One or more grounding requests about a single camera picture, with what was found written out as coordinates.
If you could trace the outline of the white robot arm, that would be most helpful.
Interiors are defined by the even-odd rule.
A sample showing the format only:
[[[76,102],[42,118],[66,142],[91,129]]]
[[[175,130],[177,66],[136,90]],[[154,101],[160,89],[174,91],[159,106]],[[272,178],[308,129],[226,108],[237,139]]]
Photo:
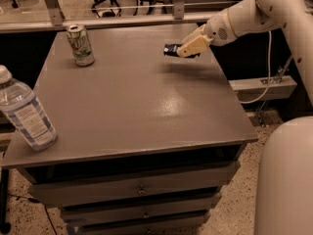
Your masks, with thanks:
[[[175,53],[195,57],[248,33],[279,28],[313,103],[313,16],[305,0],[243,0],[213,15]],[[313,235],[313,117],[280,125],[261,156],[254,235]]]

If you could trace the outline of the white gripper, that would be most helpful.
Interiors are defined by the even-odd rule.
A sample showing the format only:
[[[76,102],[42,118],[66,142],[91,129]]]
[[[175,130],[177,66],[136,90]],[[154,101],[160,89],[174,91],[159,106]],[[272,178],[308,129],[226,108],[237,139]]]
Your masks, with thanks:
[[[182,40],[182,45],[178,48],[179,57],[187,58],[206,51],[210,43],[214,46],[224,46],[237,39],[234,32],[229,10],[224,9],[214,14],[206,24],[195,29],[191,34]]]

